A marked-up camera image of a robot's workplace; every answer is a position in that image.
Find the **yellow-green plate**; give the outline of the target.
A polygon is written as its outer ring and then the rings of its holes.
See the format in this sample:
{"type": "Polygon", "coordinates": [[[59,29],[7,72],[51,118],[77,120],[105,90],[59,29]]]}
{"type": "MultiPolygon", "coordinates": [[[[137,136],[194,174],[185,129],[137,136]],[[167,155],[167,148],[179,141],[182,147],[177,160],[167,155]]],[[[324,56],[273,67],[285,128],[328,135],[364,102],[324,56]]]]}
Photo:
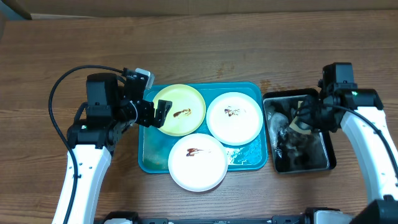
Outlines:
{"type": "Polygon", "coordinates": [[[185,136],[194,132],[205,119],[206,103],[194,87],[183,84],[170,85],[154,97],[155,108],[159,100],[171,101],[164,125],[159,128],[169,136],[185,136]]]}

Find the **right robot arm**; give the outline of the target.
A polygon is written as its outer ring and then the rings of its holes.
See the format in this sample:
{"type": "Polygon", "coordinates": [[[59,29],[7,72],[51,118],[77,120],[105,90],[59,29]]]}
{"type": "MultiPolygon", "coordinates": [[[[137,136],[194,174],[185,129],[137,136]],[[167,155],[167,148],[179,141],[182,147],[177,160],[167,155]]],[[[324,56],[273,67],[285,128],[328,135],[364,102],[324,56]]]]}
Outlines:
{"type": "Polygon", "coordinates": [[[291,127],[302,134],[341,129],[349,139],[366,185],[368,205],[355,217],[331,208],[308,208],[303,223],[397,223],[397,149],[383,103],[360,89],[351,63],[323,67],[318,96],[299,103],[291,127]]]}

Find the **white plate front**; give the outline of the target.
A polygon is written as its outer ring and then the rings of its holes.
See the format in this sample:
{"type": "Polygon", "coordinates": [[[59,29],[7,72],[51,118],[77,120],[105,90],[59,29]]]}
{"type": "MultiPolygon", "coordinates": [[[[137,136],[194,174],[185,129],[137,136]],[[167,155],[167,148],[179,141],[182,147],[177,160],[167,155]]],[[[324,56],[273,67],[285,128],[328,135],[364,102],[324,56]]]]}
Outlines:
{"type": "Polygon", "coordinates": [[[168,158],[174,182],[191,192],[205,192],[219,185],[228,170],[226,149],[213,136],[189,134],[178,140],[168,158]]]}

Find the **yellow green sponge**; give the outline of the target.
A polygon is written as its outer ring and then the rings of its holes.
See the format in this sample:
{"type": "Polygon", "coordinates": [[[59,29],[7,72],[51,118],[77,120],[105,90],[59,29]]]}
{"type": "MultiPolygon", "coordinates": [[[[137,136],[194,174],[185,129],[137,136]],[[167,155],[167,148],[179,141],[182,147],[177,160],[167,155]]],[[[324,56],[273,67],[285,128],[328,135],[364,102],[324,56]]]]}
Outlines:
{"type": "Polygon", "coordinates": [[[301,107],[302,103],[303,103],[303,101],[298,101],[297,109],[292,108],[290,110],[293,120],[289,124],[289,128],[299,134],[311,135],[312,128],[309,125],[299,121],[298,117],[295,115],[297,110],[301,107]]]}

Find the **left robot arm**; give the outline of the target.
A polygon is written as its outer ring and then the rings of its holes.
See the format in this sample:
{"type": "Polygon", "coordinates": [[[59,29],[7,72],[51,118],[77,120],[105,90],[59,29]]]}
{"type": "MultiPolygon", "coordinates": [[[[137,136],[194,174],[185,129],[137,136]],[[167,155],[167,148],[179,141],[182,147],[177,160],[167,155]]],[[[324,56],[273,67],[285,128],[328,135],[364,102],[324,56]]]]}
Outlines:
{"type": "Polygon", "coordinates": [[[86,79],[87,100],[78,108],[73,124],[63,134],[49,108],[50,120],[67,147],[67,169],[54,223],[93,223],[101,184],[114,148],[134,124],[160,128],[171,101],[144,100],[153,73],[98,65],[86,79]]]}

